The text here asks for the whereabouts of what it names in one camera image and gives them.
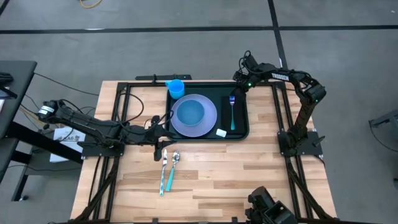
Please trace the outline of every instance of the small blue cup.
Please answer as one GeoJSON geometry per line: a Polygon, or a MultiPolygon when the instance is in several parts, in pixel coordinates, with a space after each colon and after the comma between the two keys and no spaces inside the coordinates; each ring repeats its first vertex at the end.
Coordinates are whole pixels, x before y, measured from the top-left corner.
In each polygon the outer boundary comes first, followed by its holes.
{"type": "Polygon", "coordinates": [[[184,101],[177,108],[177,118],[187,126],[198,125],[205,117],[205,108],[196,100],[184,101]]]}
{"type": "Polygon", "coordinates": [[[167,80],[165,82],[167,88],[169,88],[170,95],[173,99],[179,99],[184,96],[184,82],[181,80],[167,80]]]}

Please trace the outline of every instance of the concrete floor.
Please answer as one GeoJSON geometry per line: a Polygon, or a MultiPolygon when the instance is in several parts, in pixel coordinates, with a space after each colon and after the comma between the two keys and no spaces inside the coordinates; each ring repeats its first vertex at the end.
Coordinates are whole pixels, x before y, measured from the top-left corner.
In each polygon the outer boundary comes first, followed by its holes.
{"type": "MultiPolygon", "coordinates": [[[[275,8],[280,26],[398,24],[396,1],[277,0],[275,8]]],[[[104,0],[94,9],[72,0],[11,0],[0,17],[1,30],[257,25],[272,25],[265,0],[104,0]]],[[[313,118],[326,135],[322,146],[338,216],[396,223],[398,190],[392,178],[398,177],[398,153],[374,140],[368,120],[398,107],[398,30],[281,34],[289,68],[312,74],[328,92],[313,118]]],[[[230,79],[247,49],[258,61],[279,64],[273,31],[0,35],[0,49],[0,60],[35,60],[37,73],[94,93],[103,80],[153,73],[230,79]]],[[[38,103],[65,98],[80,107],[97,100],[40,77],[27,94],[38,103]]],[[[23,104],[34,108],[29,99],[23,104]]],[[[35,129],[21,114],[15,120],[35,129]]],[[[375,133],[398,148],[388,126],[375,133]]],[[[20,144],[19,150],[30,147],[20,144]]],[[[9,169],[0,185],[1,224],[69,219],[77,175],[29,177],[24,194],[30,199],[10,202],[20,173],[20,167],[9,169]]]]}

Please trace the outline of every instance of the spoon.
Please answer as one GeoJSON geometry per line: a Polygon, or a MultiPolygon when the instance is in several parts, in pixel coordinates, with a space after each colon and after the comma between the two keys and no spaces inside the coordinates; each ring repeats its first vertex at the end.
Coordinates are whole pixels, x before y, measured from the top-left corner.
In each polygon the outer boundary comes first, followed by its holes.
{"type": "Polygon", "coordinates": [[[175,151],[173,153],[173,167],[172,167],[172,171],[170,172],[170,177],[169,177],[169,181],[167,181],[167,187],[166,187],[166,191],[169,192],[171,187],[172,187],[172,182],[173,182],[173,175],[174,175],[174,167],[175,165],[179,162],[180,160],[180,153],[178,151],[175,151]]]}

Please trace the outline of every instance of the wooden table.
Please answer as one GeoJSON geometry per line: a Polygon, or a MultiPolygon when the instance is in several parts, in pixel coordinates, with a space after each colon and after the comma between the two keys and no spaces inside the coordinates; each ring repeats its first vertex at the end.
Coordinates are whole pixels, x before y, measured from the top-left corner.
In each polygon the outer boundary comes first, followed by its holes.
{"type": "MultiPolygon", "coordinates": [[[[117,83],[103,82],[96,118],[111,119],[117,83]]],[[[153,115],[163,115],[166,92],[166,87],[132,88],[131,93],[145,104],[143,114],[133,123],[143,126],[144,121],[153,115]]],[[[300,109],[299,98],[293,91],[288,91],[288,95],[295,119],[300,109]]],[[[279,98],[283,107],[281,92],[279,98]]],[[[262,185],[275,201],[282,201],[292,211],[285,162],[279,154],[276,136],[279,127],[271,88],[252,88],[247,95],[247,105],[250,133],[245,140],[176,143],[167,147],[170,159],[165,185],[172,167],[173,152],[179,150],[181,158],[176,165],[172,190],[165,192],[163,197],[159,196],[162,163],[154,161],[154,148],[126,146],[120,160],[111,221],[151,222],[152,218],[159,218],[160,222],[230,222],[231,217],[238,217],[243,222],[246,220],[244,209],[251,206],[247,202],[248,195],[262,185]]],[[[140,110],[139,102],[131,97],[127,119],[140,110]]],[[[288,127],[286,114],[282,112],[282,115],[285,127],[288,127]]],[[[308,128],[313,128],[312,120],[308,128]]],[[[302,160],[309,191],[327,213],[336,216],[323,164],[313,156],[302,156],[302,160]]],[[[84,161],[71,218],[78,216],[88,203],[96,161],[96,157],[84,161]]],[[[101,165],[95,184],[98,183],[100,169],[101,165]]],[[[301,213],[305,217],[302,194],[299,189],[297,192],[301,213]]],[[[100,218],[104,217],[107,198],[105,193],[100,218]]]]}

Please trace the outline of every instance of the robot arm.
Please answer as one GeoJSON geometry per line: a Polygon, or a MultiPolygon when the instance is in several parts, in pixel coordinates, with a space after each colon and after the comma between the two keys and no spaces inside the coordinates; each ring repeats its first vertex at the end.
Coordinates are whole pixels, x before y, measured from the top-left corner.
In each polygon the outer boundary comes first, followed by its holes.
{"type": "Polygon", "coordinates": [[[172,142],[159,142],[162,136],[172,136],[159,124],[159,116],[152,118],[152,126],[129,125],[117,121],[102,121],[69,108],[63,100],[45,101],[37,113],[39,120],[48,124],[65,124],[94,138],[95,142],[80,142],[81,146],[112,148],[120,144],[154,145],[155,161],[162,157],[162,148],[172,142]]]}
{"type": "Polygon", "coordinates": [[[235,94],[245,95],[250,88],[256,87],[259,82],[267,82],[276,79],[293,84],[297,96],[302,104],[295,124],[285,133],[285,144],[282,147],[295,148],[303,143],[307,137],[307,123],[315,106],[326,95],[325,87],[319,84],[306,72],[276,68],[269,63],[258,64],[254,57],[247,51],[239,61],[240,69],[234,74],[238,87],[235,94]],[[246,68],[248,74],[244,74],[241,65],[246,68]]]}

